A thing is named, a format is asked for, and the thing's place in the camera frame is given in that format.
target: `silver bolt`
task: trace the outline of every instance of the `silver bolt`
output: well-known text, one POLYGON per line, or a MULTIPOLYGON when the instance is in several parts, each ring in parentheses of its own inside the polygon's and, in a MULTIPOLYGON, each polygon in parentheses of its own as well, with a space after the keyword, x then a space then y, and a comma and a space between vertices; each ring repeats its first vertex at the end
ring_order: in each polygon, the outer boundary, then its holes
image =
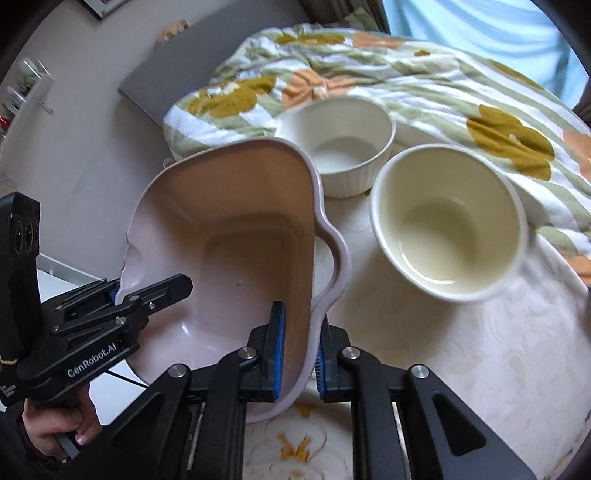
POLYGON ((424 365, 415 365, 410 369, 410 372, 417 378, 427 378, 429 376, 429 369, 424 365))
POLYGON ((187 367, 183 364, 175 364, 168 369, 168 374, 172 378, 182 378, 187 375, 187 367))
POLYGON ((238 356, 244 360, 250 360, 256 357, 256 349, 251 346, 243 346, 238 350, 238 356))
POLYGON ((343 356, 349 360, 355 360, 356 358, 359 358, 359 355, 361 355, 361 352, 354 346, 346 346, 343 348, 343 356))

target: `headboard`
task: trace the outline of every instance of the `headboard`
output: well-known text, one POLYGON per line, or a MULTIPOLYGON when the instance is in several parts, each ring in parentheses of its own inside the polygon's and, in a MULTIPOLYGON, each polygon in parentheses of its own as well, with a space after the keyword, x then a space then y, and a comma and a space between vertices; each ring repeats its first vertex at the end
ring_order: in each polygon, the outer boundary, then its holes
POLYGON ((214 69, 249 35, 308 21, 297 0, 239 0, 157 47, 119 93, 161 125, 168 109, 207 85, 214 69))

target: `bowl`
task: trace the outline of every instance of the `bowl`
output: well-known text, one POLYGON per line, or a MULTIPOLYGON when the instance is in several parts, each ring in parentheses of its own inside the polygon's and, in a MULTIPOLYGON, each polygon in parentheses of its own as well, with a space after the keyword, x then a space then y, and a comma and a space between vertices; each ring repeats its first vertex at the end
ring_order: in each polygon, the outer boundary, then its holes
POLYGON ((391 157, 396 124, 371 100, 331 97, 289 110, 280 121, 275 136, 310 156, 327 197, 369 190, 391 157))
POLYGON ((296 400, 314 367, 320 327, 343 293, 350 256, 324 212, 322 186, 295 145, 254 138, 189 157, 146 188, 129 223, 116 301, 177 273, 191 295, 150 316, 129 357, 147 383, 170 365, 216 364, 264 325, 274 300, 286 308, 282 384, 274 404, 250 404, 247 421, 269 419, 296 400), (332 279, 313 297, 314 243, 335 258, 332 279))
POLYGON ((482 157, 420 145, 390 160, 371 194, 379 246, 418 288, 442 300, 482 301, 516 275, 528 225, 510 182, 482 157))

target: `cream bowl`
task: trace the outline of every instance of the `cream bowl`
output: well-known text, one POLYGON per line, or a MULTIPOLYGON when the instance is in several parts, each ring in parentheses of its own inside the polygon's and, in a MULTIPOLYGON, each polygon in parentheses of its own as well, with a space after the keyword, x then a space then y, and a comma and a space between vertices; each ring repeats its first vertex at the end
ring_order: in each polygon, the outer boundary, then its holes
POLYGON ((288 111, 276 137, 312 159, 327 197, 352 197, 370 189, 390 159, 396 124, 371 100, 338 96, 288 111))
POLYGON ((527 250, 527 220, 510 182, 452 145, 410 148, 386 163, 372 189, 371 219, 392 265, 448 301, 500 292, 527 250))

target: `light blue fabric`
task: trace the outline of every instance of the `light blue fabric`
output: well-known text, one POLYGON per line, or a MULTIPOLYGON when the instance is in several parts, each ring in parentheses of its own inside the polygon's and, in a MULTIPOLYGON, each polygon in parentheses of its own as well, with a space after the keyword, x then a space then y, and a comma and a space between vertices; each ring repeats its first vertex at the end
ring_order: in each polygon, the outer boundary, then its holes
POLYGON ((569 107, 588 76, 545 13, 531 0, 384 0, 392 35, 429 40, 496 60, 569 107))

